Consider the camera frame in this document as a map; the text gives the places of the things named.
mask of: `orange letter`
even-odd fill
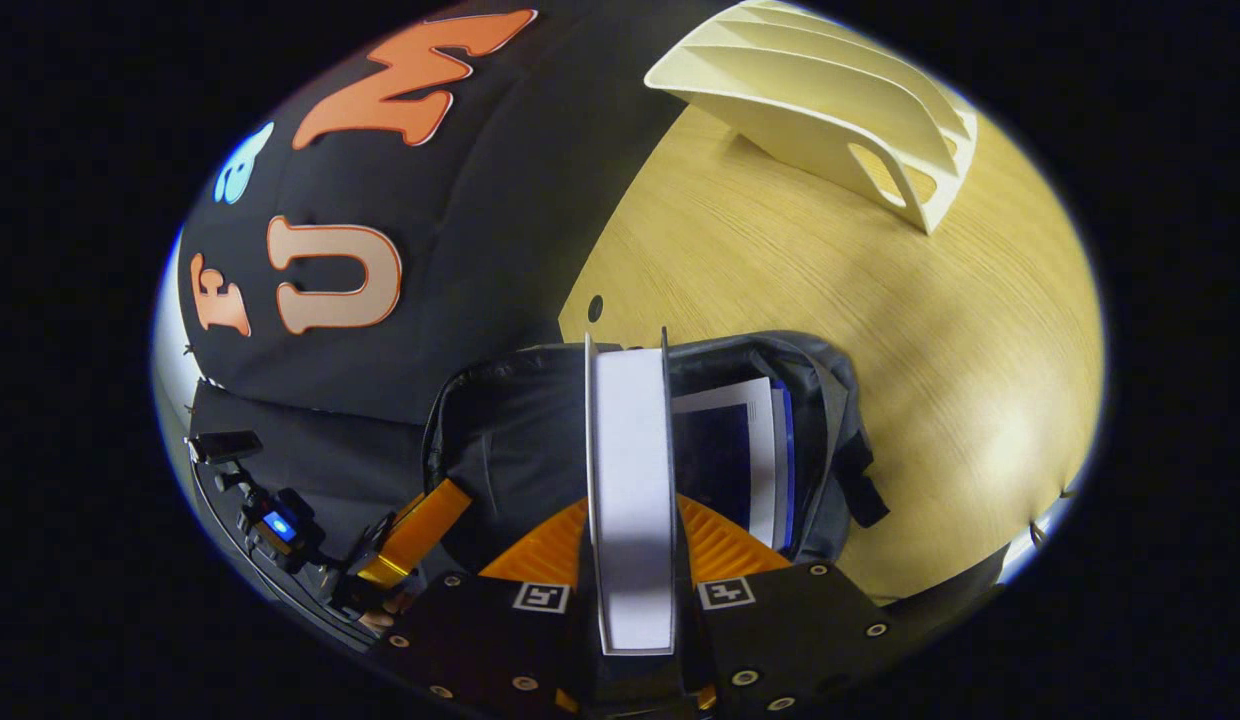
[[[402,141],[408,145],[427,143],[451,108],[450,92],[432,92],[419,100],[392,100],[393,97],[472,73],[469,64],[438,53],[436,47],[460,47],[472,58],[495,53],[527,27],[536,14],[536,10],[515,10],[507,15],[414,24],[367,55],[388,69],[327,95],[309,110],[296,128],[291,147],[300,150],[314,138],[342,129],[387,129],[402,133]]]
[[[193,255],[188,269],[193,278],[193,306],[198,310],[198,322],[203,330],[212,325],[228,325],[237,332],[250,337],[250,323],[246,322],[246,305],[242,305],[242,291],[233,283],[221,295],[224,275],[219,270],[203,269],[203,254]]]
[[[294,258],[347,257],[363,264],[367,281],[352,292],[300,292],[278,286],[278,315],[286,331],[363,328],[387,318],[402,288],[402,259],[382,233],[360,226],[291,227],[279,214],[265,235],[269,264],[281,270]]]

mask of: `white slotted holder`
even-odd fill
[[[975,156],[976,114],[957,94],[848,29],[784,2],[743,2],[706,20],[644,82],[730,124],[781,164],[839,183],[926,233],[949,212]],[[885,165],[900,196],[877,187],[853,145]],[[918,197],[904,167],[935,182],[930,200]]]

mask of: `screw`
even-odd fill
[[[739,670],[739,673],[732,675],[732,684],[738,688],[751,685],[753,683],[758,683],[758,673],[754,673],[754,670]]]

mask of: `blue book cover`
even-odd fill
[[[779,452],[784,452],[785,457],[787,459],[787,462],[785,462],[785,468],[787,470],[786,471],[786,477],[784,477],[784,478],[776,478],[776,482],[785,483],[785,486],[787,488],[787,492],[784,493],[784,498],[785,498],[785,506],[784,506],[784,508],[782,509],[779,509],[779,507],[776,508],[776,511],[779,511],[779,514],[782,516],[782,518],[785,519],[785,522],[784,522],[784,534],[782,534],[784,539],[780,543],[780,547],[776,548],[776,550],[784,550],[784,548],[790,547],[790,544],[794,544],[794,507],[797,504],[797,501],[795,501],[795,498],[794,498],[795,478],[797,478],[797,471],[795,471],[795,466],[794,466],[795,465],[795,459],[794,459],[794,397],[790,395],[789,388],[786,388],[784,385],[784,383],[780,382],[780,380],[773,380],[771,388],[775,388],[776,392],[780,392],[781,397],[784,397],[784,436],[782,437],[777,437],[777,442],[776,442],[776,445],[777,445],[777,447],[776,447],[777,454]]]
[[[797,461],[794,460],[794,397],[789,395],[789,389],[780,384],[781,392],[784,392],[784,426],[785,426],[785,445],[789,450],[789,514],[785,523],[785,537],[784,545],[790,547],[794,544],[794,507],[797,501],[794,499],[794,480],[797,478]]]
[[[748,405],[676,413],[675,482],[678,492],[749,528]]]

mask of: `black background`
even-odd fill
[[[35,661],[0,673],[0,696],[73,716],[430,716],[265,611],[216,556],[162,455],[148,335],[175,232],[242,133],[436,6],[0,10],[0,368],[29,374],[0,382],[0,490],[31,492],[0,506],[17,538],[0,556],[20,568],[0,577],[0,657]],[[1240,468],[1223,462],[1240,450],[1240,343],[1225,340],[1240,331],[1225,214],[1240,4],[832,10],[1039,159],[1091,243],[1114,383],[1087,492],[1049,550],[830,715],[1240,716]]]

